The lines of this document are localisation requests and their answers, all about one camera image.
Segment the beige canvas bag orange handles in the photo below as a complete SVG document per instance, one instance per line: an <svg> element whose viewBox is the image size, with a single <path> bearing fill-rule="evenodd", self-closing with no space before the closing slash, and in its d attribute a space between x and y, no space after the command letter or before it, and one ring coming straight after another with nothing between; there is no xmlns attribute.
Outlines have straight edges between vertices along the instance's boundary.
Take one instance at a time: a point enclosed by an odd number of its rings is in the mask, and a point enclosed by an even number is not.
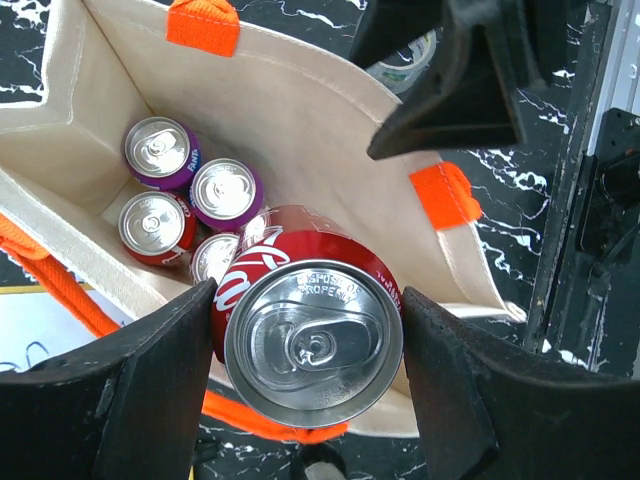
<svg viewBox="0 0 640 480"><path fill-rule="evenodd" d="M249 23L225 26L201 1L54 1L42 80L40 101L1 108L1 247L98 334L114 324L86 285L134 318L189 286L134 260L117 236L117 211L140 189L125 133L152 113L247 161L269 206L335 220L400 287L524 317L496 288L463 173L434 151L368 157L398 99L343 58Z"/></svg>

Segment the purple can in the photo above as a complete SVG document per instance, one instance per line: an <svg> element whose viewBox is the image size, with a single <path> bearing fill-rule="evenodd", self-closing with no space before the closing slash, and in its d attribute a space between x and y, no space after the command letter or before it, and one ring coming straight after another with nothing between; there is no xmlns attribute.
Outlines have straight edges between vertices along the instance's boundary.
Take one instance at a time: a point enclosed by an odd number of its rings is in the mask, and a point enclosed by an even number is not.
<svg viewBox="0 0 640 480"><path fill-rule="evenodd" d="M142 185L160 191L188 188L202 164L194 132L176 120L158 116L131 127L124 140L124 156Z"/></svg>
<svg viewBox="0 0 640 480"><path fill-rule="evenodd" d="M215 231L238 231L263 208L264 186L250 166L239 160L219 158L197 171L189 200L206 226Z"/></svg>

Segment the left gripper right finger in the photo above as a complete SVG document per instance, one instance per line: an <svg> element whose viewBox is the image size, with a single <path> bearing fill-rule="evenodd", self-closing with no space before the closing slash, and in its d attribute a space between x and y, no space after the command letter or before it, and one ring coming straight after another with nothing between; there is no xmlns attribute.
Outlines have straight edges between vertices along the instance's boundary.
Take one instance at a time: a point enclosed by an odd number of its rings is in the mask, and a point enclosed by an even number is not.
<svg viewBox="0 0 640 480"><path fill-rule="evenodd" d="M555 362L402 295L404 360L431 479L635 479L639 384Z"/></svg>

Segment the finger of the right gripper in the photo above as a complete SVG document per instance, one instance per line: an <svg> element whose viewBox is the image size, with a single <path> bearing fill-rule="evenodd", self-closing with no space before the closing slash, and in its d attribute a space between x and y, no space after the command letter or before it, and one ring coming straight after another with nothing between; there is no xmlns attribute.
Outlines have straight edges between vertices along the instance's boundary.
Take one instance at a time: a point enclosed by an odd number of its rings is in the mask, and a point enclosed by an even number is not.
<svg viewBox="0 0 640 480"><path fill-rule="evenodd" d="M371 0L354 34L349 60L370 67L436 28L442 0Z"/></svg>
<svg viewBox="0 0 640 480"><path fill-rule="evenodd" d="M494 148L525 138L514 91L528 81L521 1L444 1L431 65L373 135L374 160L426 150Z"/></svg>

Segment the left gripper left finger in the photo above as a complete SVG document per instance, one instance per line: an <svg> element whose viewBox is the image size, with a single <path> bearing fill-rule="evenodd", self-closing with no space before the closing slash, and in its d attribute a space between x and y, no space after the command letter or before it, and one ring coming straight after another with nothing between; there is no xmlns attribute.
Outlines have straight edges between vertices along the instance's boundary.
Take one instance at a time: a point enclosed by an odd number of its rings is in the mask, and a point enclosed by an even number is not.
<svg viewBox="0 0 640 480"><path fill-rule="evenodd" d="M23 373L1 375L4 479L186 479L217 285Z"/></svg>

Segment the red can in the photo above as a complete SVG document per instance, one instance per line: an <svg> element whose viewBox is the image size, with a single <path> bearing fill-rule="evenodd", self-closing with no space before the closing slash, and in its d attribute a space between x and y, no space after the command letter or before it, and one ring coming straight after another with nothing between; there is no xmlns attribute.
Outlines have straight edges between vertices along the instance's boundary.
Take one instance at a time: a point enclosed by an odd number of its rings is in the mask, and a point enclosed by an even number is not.
<svg viewBox="0 0 640 480"><path fill-rule="evenodd" d="M172 266L193 251L198 220L182 196L148 191L125 204L118 231L125 249L136 260L151 266Z"/></svg>
<svg viewBox="0 0 640 480"><path fill-rule="evenodd" d="M272 207L240 236L211 312L216 358L268 419L320 428L391 386L403 334L398 285L380 258L302 205Z"/></svg>
<svg viewBox="0 0 640 480"><path fill-rule="evenodd" d="M238 246L239 236L223 232L203 240L195 250L190 263L190 275L194 284L209 279L217 283L227 272Z"/></svg>

